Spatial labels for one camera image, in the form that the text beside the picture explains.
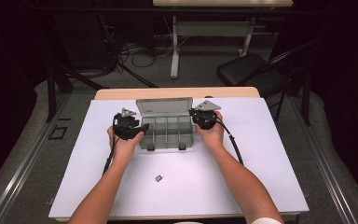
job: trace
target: black chair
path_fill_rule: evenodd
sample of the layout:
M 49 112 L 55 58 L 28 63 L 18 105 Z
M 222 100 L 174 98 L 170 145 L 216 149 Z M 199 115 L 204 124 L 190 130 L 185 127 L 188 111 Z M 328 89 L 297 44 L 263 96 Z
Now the black chair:
M 281 91 L 280 102 L 269 107 L 279 105 L 275 116 L 275 121 L 278 121 L 284 95 L 288 91 L 292 93 L 291 95 L 294 95 L 294 92 L 297 93 L 302 85 L 309 86 L 309 83 L 304 81 L 313 65 L 313 57 L 311 56 L 318 43 L 318 39 L 312 40 L 305 45 L 290 49 L 268 62 L 258 55 L 247 54 L 219 65 L 216 75 L 229 87 L 256 87 L 263 98 Z

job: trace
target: forearm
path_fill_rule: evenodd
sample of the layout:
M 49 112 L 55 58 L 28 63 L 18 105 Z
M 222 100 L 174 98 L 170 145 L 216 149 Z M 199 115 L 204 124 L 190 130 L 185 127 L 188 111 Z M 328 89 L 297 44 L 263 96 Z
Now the forearm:
M 113 162 L 73 213 L 69 223 L 106 223 L 127 165 Z
M 282 222 L 275 204 L 260 180 L 224 148 L 211 151 L 247 223 L 252 223 L 259 217 L 271 217 Z

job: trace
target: person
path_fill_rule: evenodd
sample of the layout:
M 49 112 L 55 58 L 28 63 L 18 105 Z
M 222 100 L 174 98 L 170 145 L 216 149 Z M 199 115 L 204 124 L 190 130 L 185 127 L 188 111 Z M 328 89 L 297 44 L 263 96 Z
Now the person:
M 218 111 L 215 113 L 218 119 L 223 121 L 222 115 Z M 196 124 L 196 130 L 212 153 L 231 195 L 243 212 L 246 223 L 283 223 L 277 207 L 261 181 L 225 149 L 224 128 L 215 124 L 210 130 L 202 130 Z M 144 136 L 144 133 L 140 132 L 133 139 L 125 141 L 119 140 L 112 127 L 109 127 L 107 133 L 110 146 L 115 144 L 112 164 L 77 207 L 68 223 L 107 222 L 124 171 L 131 161 L 135 147 Z

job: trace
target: desk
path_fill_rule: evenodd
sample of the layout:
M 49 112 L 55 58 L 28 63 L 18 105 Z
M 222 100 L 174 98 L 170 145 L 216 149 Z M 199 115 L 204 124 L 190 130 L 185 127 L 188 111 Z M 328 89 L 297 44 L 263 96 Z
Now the desk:
M 138 112 L 133 99 L 152 97 L 194 97 L 193 105 L 197 105 L 206 95 L 222 106 L 225 124 L 237 137 L 244 164 L 266 186 L 279 211 L 283 215 L 309 211 L 268 107 L 255 88 L 116 89 L 98 91 L 91 102 L 49 217 L 67 220 L 101 178 L 110 151 L 106 129 L 122 107 Z M 236 157 L 228 136 L 224 144 Z M 164 177 L 157 182 L 157 175 Z M 150 152 L 138 146 L 113 207 L 113 220 L 242 216 L 197 134 L 193 147 L 186 151 L 165 148 Z
M 156 7 L 291 7 L 292 0 L 153 0 Z M 254 30 L 255 18 L 249 21 L 178 21 L 172 22 L 172 66 L 171 78 L 178 77 L 179 48 L 177 36 L 244 36 L 240 56 L 246 55 Z

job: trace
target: gray plastic box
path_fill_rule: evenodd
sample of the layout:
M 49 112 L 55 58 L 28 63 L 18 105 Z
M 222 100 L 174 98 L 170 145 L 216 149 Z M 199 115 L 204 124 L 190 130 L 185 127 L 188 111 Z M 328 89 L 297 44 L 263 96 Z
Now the gray plastic box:
M 188 110 L 193 98 L 166 98 L 137 100 L 142 124 L 149 130 L 140 142 L 142 149 L 178 148 L 193 146 L 193 127 Z

